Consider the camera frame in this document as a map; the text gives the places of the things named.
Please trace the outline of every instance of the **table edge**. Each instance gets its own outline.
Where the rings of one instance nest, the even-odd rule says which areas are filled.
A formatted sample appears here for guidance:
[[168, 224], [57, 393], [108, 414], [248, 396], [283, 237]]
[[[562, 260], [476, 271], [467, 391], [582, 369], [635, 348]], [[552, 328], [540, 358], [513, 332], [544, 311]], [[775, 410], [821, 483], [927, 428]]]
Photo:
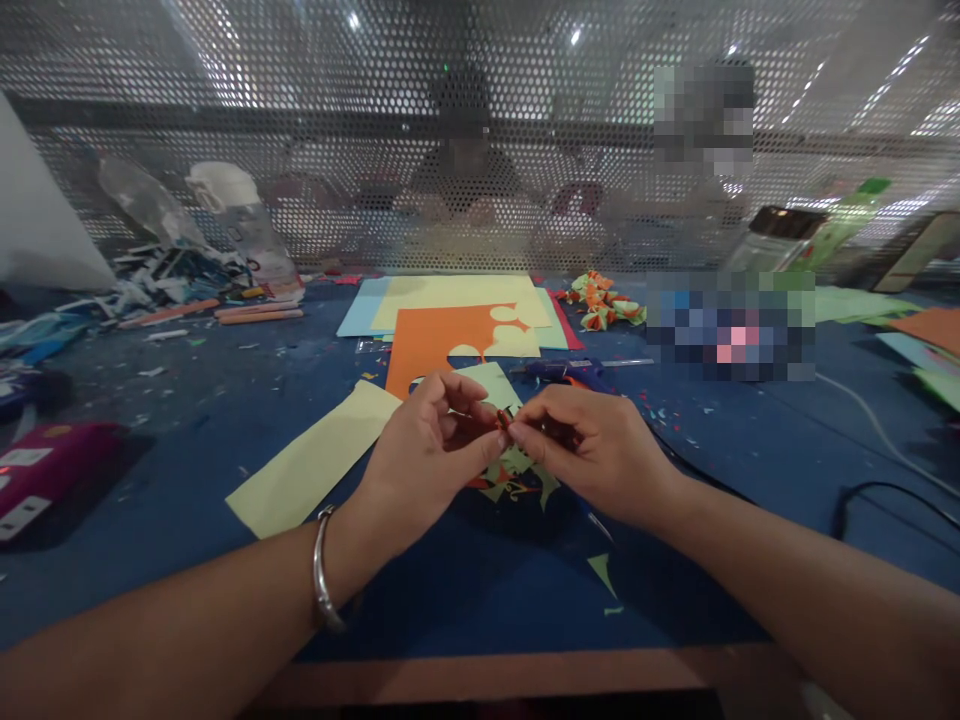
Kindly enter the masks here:
[[294, 663], [259, 707], [496, 701], [651, 690], [795, 692], [801, 674], [772, 643], [518, 655]]

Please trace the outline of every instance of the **metal mesh screen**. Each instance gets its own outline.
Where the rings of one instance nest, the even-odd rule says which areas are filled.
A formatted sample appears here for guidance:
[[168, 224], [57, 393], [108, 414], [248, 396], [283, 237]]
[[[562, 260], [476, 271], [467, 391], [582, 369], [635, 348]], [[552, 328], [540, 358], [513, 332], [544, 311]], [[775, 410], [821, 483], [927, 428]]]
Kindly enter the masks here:
[[[97, 185], [110, 153], [214, 243], [183, 177], [239, 165], [304, 267], [711, 267], [760, 206], [829, 211], [872, 176], [893, 185], [845, 256], [882, 262], [960, 202], [957, 7], [7, 0], [0, 87], [101, 243], [137, 232]], [[752, 171], [665, 172], [656, 69], [725, 64], [755, 75]]]

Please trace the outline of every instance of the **bracelet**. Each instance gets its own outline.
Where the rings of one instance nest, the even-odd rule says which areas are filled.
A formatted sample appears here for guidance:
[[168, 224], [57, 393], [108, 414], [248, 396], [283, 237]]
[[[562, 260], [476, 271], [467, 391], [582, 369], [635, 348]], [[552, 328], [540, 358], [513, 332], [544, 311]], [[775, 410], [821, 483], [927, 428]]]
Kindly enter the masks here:
[[341, 633], [347, 629], [347, 625], [337, 614], [337, 609], [330, 600], [327, 581], [323, 576], [323, 536], [327, 532], [327, 521], [335, 509], [336, 505], [327, 505], [317, 514], [320, 528], [317, 530], [317, 542], [313, 546], [313, 591], [317, 596], [318, 619], [323, 620], [332, 632]]

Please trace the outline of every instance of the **green bottle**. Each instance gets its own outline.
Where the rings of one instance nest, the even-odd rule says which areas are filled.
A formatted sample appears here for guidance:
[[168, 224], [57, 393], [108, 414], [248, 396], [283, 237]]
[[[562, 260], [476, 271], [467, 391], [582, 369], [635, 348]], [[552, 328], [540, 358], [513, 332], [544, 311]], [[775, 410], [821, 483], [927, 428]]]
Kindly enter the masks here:
[[880, 209], [880, 194], [890, 184], [887, 178], [870, 178], [855, 193], [830, 208], [830, 219], [810, 239], [807, 249], [793, 261], [789, 270], [816, 270], [833, 257], [847, 240], [873, 220]]

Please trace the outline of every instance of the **blue table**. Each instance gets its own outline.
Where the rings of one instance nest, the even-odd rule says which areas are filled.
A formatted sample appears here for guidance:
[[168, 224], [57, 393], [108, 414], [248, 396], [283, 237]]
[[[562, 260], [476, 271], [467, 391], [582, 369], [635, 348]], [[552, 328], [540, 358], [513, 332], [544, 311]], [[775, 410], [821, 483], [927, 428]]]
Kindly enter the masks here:
[[[631, 292], [629, 284], [618, 288]], [[164, 329], [188, 328], [187, 340], [204, 344], [154, 347], [140, 332], [115, 333], [51, 361], [77, 383], [77, 400], [59, 419], [134, 424], [148, 416], [137, 432], [156, 444], [92, 512], [73, 518], [78, 527], [66, 541], [0, 554], [7, 576], [0, 647], [249, 543], [252, 535], [223, 499], [338, 404], [361, 373], [378, 375], [381, 385], [386, 378], [389, 355], [357, 354], [355, 340], [335, 337], [355, 293], [314, 283], [301, 320], [222, 328], [189, 319]], [[947, 438], [943, 406], [872, 334], [860, 324], [818, 326], [818, 370], [866, 398], [908, 457], [960, 486], [960, 444]], [[642, 333], [620, 325], [581, 337], [603, 359], [644, 354]], [[253, 343], [259, 346], [237, 349]], [[167, 372], [137, 375], [157, 366]], [[659, 418], [664, 410], [666, 426], [658, 427], [688, 460], [808, 527], [827, 532], [840, 489], [866, 480], [902, 484], [960, 513], [960, 503], [889, 459], [862, 410], [826, 383], [684, 382], [655, 367], [614, 370], [609, 380], [646, 414]], [[524, 400], [534, 390], [516, 387]], [[352, 492], [365, 462], [331, 501]], [[643, 532], [607, 524], [618, 550], [566, 490], [545, 514], [539, 497], [495, 506], [475, 490], [462, 492], [366, 589], [350, 632], [314, 640], [301, 664], [278, 679], [275, 697], [312, 701], [322, 690], [328, 702], [347, 702], [489, 696], [483, 688], [491, 687], [503, 695], [684, 687], [710, 684], [737, 662], [747, 673], [779, 662], [764, 649], [763, 630], [697, 566]], [[848, 542], [960, 592], [960, 538], [910, 498], [879, 489], [855, 500]], [[621, 614], [605, 615], [617, 603], [586, 562], [604, 552]]]

